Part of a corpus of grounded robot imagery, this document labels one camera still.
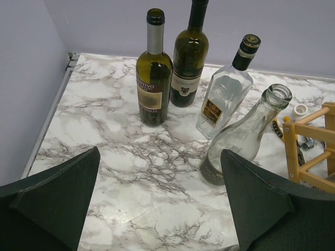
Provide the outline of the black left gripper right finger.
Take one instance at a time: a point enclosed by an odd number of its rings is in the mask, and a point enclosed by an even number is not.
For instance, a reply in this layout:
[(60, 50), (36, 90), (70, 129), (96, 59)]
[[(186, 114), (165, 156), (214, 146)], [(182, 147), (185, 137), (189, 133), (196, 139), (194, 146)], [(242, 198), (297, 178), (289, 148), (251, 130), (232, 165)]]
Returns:
[(238, 250), (334, 250), (334, 195), (296, 184), (231, 150), (220, 161)]

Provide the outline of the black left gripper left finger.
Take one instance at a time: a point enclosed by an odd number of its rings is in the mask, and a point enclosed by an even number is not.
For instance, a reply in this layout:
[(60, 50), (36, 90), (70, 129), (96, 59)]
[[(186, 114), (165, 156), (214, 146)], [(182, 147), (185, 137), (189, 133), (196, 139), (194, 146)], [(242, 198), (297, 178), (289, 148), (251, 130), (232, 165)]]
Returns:
[(1, 186), (1, 250), (77, 250), (100, 158), (93, 147)]

